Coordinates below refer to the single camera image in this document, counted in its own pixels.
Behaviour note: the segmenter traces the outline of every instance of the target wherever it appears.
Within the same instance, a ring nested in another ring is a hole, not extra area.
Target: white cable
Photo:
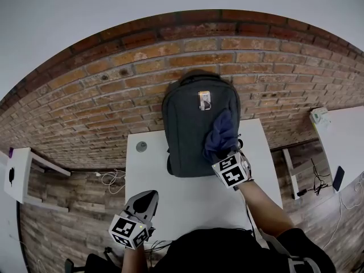
[[[359,191],[359,188],[362,188],[362,198],[361,198],[361,200],[360,200],[360,202],[359,202],[358,204],[353,205],[351,208],[348,208],[348,207],[344,204],[344,202],[342,201],[341,192],[339,192],[339,209],[340,209],[340,217],[339,217],[339,220],[337,221],[337,225],[336,225],[335,231],[334,231],[334,233],[332,234],[332,236],[331,236],[331,238],[330,238],[330,241],[329,241],[329,242],[328,242],[328,243],[324,246],[323,250],[325,250],[325,248],[328,246],[328,244],[330,244],[330,243],[331,243],[331,241],[332,241],[332,239],[333,239],[333,237],[334,237],[334,235],[335,235],[335,233],[336,233],[336,231],[337,231],[337,229],[338,229],[338,227],[339,227],[339,223],[340,223],[341,216],[342,216],[341,204],[343,204],[343,206],[344,206],[347,210],[350,210],[350,209],[353,209],[353,208],[355,208],[355,207],[357,207],[357,206],[360,206],[360,205],[363,203],[363,199],[364,199],[364,189],[363,189],[363,185],[362,185],[362,183],[361,183],[361,181],[362,181],[362,180],[364,180],[364,172],[362,172],[362,173],[360,174],[360,179],[359,179],[359,181],[358,181],[358,182],[356,182],[356,183],[355,183],[355,185],[354,185],[354,191],[355,191],[355,192],[358,192],[358,191]]]
[[[120,170],[117,170],[117,169],[114,169],[114,170],[115,170],[115,172],[107,172],[105,174],[101,174],[100,175],[101,176],[101,182],[103,183],[103,185],[106,185],[106,186],[109,187],[109,192],[111,194],[113,194],[113,195],[116,194],[116,193],[118,193],[121,189],[123,189],[125,187],[125,185],[124,185],[119,190],[117,190],[116,192],[111,192],[110,186],[113,185],[117,179],[121,179],[121,178],[125,177],[125,172],[124,171],[120,171]],[[124,175],[118,177],[118,172],[122,172],[122,173],[124,173]],[[110,183],[105,183],[104,182],[104,177],[105,176],[111,176],[112,177]]]
[[[35,260],[35,263],[36,263],[36,272],[37,273],[39,273],[39,264],[41,264],[43,266],[43,270],[44,270],[43,272],[44,273],[47,273],[47,270],[46,270],[44,264],[42,263],[42,260],[40,260],[40,259],[37,260],[36,257],[35,257],[35,255],[30,252],[30,250],[28,249],[28,247],[23,242],[21,242],[20,240],[14,238],[11,234],[9,235],[9,237],[12,238],[12,239],[14,239],[14,240],[16,240],[16,241],[18,241],[19,243],[22,243],[23,246],[25,247],[25,249],[27,249],[28,254],[33,256],[33,258]]]

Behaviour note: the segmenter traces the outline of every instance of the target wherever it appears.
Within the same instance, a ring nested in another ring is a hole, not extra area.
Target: gray circle
[[[146,149],[147,149],[147,143],[146,143],[146,142],[139,142],[139,143],[136,145],[136,150],[137,150],[138,152],[144,152]]]

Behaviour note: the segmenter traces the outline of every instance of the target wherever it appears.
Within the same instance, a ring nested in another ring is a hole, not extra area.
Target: white table
[[[68,212],[68,208],[62,208],[57,205],[43,203],[42,199],[28,195],[28,181],[33,160],[64,175],[71,175],[69,171],[66,171],[35,155],[30,148],[16,148],[13,150],[13,155],[8,159],[6,164],[4,191],[20,203],[27,202],[43,208]],[[12,182],[10,182],[9,173],[12,168],[14,169],[14,179]],[[38,166],[36,166],[36,169],[42,171],[42,169]]]
[[[257,184],[282,207],[278,180],[267,139],[259,119],[240,121],[242,151]],[[136,145],[146,142],[138,152]],[[178,178],[167,171],[168,144],[164,131],[128,136],[126,199],[147,191],[159,192],[150,241],[173,241],[198,228],[251,228],[240,192],[227,189],[216,176]]]
[[[313,123],[324,151],[312,159],[315,165],[327,162],[332,180],[339,166],[344,169],[340,192],[364,171],[364,106],[329,111],[329,118],[331,123],[327,127]],[[312,169],[312,162],[309,160],[293,169],[288,150],[283,152],[297,199],[296,175]]]

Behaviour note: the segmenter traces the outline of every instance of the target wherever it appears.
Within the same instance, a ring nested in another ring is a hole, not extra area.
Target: wooden floor
[[[320,153],[318,142],[298,146],[289,150],[293,165],[296,166],[313,155]],[[295,225],[302,228],[307,236],[321,248],[330,240],[340,217],[339,194],[333,193],[332,187],[325,188],[319,196],[308,192],[299,200],[291,197],[288,172],[281,151],[272,153],[275,163],[283,208]],[[328,172],[325,163],[317,165],[321,175]],[[330,184],[330,177],[325,181]],[[300,175],[300,189],[311,188],[313,171],[307,170]],[[350,208],[361,200],[361,191],[354,192],[355,182],[342,191],[342,200]],[[117,190],[123,185],[121,180]],[[88,254],[102,256],[106,246],[115,251],[122,259],[122,250],[115,246],[107,230],[113,215],[119,213],[125,203],[124,189],[111,195],[107,186],[95,173],[72,173],[70,179],[61,175],[46,175],[32,171],[30,195],[42,197],[46,202],[69,207],[69,213],[55,212],[24,204],[20,209],[21,230],[28,250],[27,259],[31,272],[36,273],[36,262],[41,260],[45,271],[64,272],[64,261],[69,258],[75,265],[83,266]],[[338,272],[350,272],[354,265],[362,260],[364,249],[364,205],[347,210],[341,205],[342,217],[331,243],[325,251],[331,257]],[[154,262],[161,255],[154,254]]]

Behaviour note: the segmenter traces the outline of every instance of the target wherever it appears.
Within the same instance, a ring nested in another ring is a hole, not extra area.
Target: black shirt
[[[291,256],[316,262],[321,273],[335,272],[330,258],[301,229],[291,229],[277,240]],[[297,273],[312,272],[299,266]],[[195,230],[172,242],[155,272],[289,272],[287,256],[262,248],[248,231],[239,229]]]

